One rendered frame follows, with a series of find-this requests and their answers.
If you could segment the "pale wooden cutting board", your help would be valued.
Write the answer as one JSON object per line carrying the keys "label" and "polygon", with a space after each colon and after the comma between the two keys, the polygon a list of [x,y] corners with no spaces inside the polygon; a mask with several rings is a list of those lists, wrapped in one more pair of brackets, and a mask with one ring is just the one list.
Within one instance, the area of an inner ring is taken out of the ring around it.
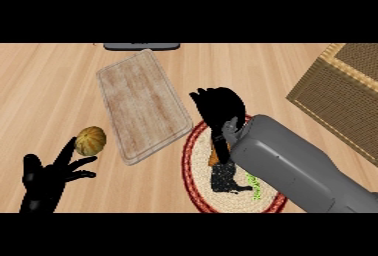
{"label": "pale wooden cutting board", "polygon": [[96,79],[118,152],[131,166],[190,132],[192,118],[152,50],[103,67]]}

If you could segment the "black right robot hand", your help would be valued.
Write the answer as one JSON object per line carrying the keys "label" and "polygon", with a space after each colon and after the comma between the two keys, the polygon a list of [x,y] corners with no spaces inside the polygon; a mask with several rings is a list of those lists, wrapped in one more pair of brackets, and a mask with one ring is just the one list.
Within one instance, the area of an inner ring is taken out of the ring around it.
{"label": "black right robot hand", "polygon": [[198,112],[207,126],[211,129],[211,140],[221,164],[229,161],[227,142],[223,136],[223,125],[236,119],[236,130],[241,130],[245,123],[245,105],[238,94],[224,87],[199,88],[189,96],[195,102]]}

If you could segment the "orange-brown croissant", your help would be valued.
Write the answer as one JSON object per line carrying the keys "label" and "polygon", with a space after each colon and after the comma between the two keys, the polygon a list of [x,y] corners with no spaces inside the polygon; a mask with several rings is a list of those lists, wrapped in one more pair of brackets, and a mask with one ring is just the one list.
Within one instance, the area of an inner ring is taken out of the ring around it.
{"label": "orange-brown croissant", "polygon": [[214,144],[211,143],[211,153],[210,153],[210,158],[208,158],[208,166],[213,167],[217,163],[218,163],[218,157],[217,157]]}

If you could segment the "round woven red-rimmed placemat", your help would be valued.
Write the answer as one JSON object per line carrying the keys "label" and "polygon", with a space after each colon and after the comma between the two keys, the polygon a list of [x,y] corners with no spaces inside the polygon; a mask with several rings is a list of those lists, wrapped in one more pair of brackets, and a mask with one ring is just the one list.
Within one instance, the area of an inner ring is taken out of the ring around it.
{"label": "round woven red-rimmed placemat", "polygon": [[230,169],[208,166],[211,129],[195,126],[183,146],[182,177],[189,198],[201,212],[279,213],[286,197],[238,165]]}

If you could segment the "brown wicker basket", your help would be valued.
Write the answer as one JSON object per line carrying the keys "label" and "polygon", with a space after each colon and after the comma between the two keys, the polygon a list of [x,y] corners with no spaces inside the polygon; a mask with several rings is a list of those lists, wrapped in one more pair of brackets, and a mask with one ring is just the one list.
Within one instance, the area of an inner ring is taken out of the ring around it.
{"label": "brown wicker basket", "polygon": [[332,43],[286,99],[378,167],[378,43]]}

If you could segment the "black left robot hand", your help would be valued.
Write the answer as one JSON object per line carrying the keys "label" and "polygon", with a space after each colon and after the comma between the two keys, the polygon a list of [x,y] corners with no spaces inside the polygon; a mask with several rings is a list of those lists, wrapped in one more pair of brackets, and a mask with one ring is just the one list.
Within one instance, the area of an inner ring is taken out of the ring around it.
{"label": "black left robot hand", "polygon": [[80,167],[93,162],[97,157],[90,156],[71,161],[75,149],[75,137],[71,138],[52,164],[43,165],[35,154],[24,156],[22,184],[25,195],[21,202],[22,214],[49,214],[56,210],[65,185],[81,178],[94,178],[96,173],[80,170]]}

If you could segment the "dark grey appliance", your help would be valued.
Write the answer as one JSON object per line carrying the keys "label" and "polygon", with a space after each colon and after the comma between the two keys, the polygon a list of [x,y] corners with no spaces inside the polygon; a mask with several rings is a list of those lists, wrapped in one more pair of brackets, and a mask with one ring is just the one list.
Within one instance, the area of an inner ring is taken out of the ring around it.
{"label": "dark grey appliance", "polygon": [[103,48],[109,51],[165,51],[179,49],[180,43],[103,43]]}

